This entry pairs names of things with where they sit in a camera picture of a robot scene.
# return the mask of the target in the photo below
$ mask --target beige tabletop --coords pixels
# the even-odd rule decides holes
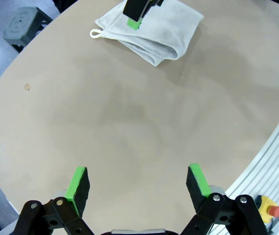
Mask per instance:
[[[194,214],[187,166],[227,189],[279,121],[279,5],[185,0],[204,19],[187,53],[155,68],[89,37],[118,2],[79,0],[0,78],[0,186],[20,211],[85,165],[96,234],[181,232]]]

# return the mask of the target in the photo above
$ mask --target green tape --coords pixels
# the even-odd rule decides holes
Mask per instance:
[[[190,164],[189,168],[191,169],[193,175],[195,176],[195,179],[197,180],[198,187],[202,195],[208,197],[211,194],[211,190],[199,164]]]
[[[139,21],[134,21],[134,20],[132,20],[131,18],[129,18],[128,19],[128,22],[127,22],[127,25],[129,26],[129,27],[131,27],[132,29],[135,29],[135,30],[137,30],[137,29],[139,29],[139,26],[140,26],[140,24],[141,24],[141,21],[143,21],[143,18],[141,18]]]
[[[83,166],[77,167],[77,169],[74,173],[74,176],[72,177],[72,181],[65,193],[65,198],[73,205],[73,207],[78,215],[79,215],[79,211],[77,209],[76,202],[74,200],[74,196],[75,196],[77,187],[79,186],[80,179],[85,170],[86,170],[86,168]]]

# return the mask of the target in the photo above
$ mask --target towel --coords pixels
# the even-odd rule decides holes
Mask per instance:
[[[201,13],[178,0],[164,0],[161,6],[150,8],[139,29],[134,30],[123,14],[126,1],[95,21],[102,30],[92,29],[92,38],[118,40],[154,66],[165,59],[177,60],[186,53],[203,19]]]

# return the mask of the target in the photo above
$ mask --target white slatted panel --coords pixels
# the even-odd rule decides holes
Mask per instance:
[[[279,205],[279,124],[226,194],[231,199],[240,194],[249,194],[253,198],[265,195]],[[228,231],[219,225],[214,226],[210,234],[227,235]]]

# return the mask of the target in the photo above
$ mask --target stool seat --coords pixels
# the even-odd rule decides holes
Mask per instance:
[[[9,19],[3,38],[21,52],[50,22],[52,19],[38,7],[21,7]]]

